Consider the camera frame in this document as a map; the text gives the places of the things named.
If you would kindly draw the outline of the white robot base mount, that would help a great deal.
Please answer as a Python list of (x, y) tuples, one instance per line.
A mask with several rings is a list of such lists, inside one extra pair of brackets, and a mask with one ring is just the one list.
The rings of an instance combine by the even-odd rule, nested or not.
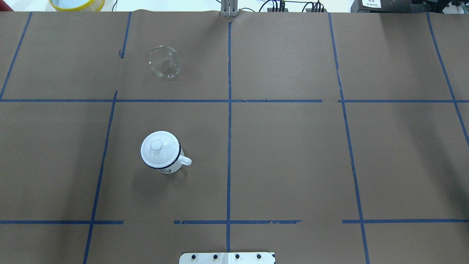
[(271, 252), (207, 252), (183, 253), (179, 264), (275, 264)]

